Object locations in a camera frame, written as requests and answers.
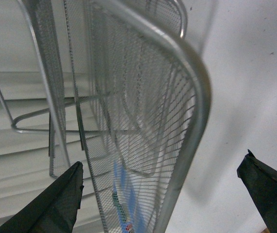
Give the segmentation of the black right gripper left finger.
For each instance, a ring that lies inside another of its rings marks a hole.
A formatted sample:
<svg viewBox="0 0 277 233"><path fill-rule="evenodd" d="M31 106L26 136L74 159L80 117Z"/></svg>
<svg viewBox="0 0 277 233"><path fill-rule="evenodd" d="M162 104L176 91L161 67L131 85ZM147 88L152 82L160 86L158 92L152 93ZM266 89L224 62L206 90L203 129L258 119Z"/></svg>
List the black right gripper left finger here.
<svg viewBox="0 0 277 233"><path fill-rule="evenodd" d="M21 211L0 233L71 233L81 207L83 164L76 162Z"/></svg>

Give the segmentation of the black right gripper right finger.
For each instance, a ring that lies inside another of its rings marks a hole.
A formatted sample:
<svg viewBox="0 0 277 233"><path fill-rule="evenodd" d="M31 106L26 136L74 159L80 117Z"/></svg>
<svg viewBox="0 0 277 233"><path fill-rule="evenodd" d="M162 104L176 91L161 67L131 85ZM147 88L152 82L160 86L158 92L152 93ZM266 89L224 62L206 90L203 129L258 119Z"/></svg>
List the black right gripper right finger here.
<svg viewBox="0 0 277 233"><path fill-rule="evenodd" d="M249 150L237 168L269 232L277 233L277 170L258 160Z"/></svg>

